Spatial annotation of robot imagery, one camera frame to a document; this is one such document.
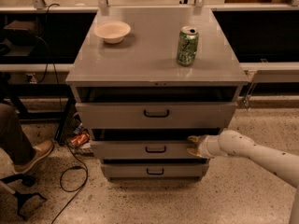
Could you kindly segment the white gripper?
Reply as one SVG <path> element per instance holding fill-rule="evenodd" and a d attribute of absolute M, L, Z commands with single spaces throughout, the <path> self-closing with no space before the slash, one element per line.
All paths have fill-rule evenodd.
<path fill-rule="evenodd" d="M 197 149 L 187 148 L 188 153 L 198 158 L 212 159 L 225 157 L 227 153 L 221 149 L 217 135 L 195 136 L 191 135 L 188 140 L 197 144 Z"/>

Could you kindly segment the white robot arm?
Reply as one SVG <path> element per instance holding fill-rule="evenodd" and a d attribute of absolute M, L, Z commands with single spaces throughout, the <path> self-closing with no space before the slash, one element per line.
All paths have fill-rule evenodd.
<path fill-rule="evenodd" d="M 246 158 L 296 188 L 289 224 L 299 224 L 299 157 L 291 153 L 258 145 L 251 138 L 232 130 L 218 135 L 191 135 L 187 151 L 199 158 Z"/>

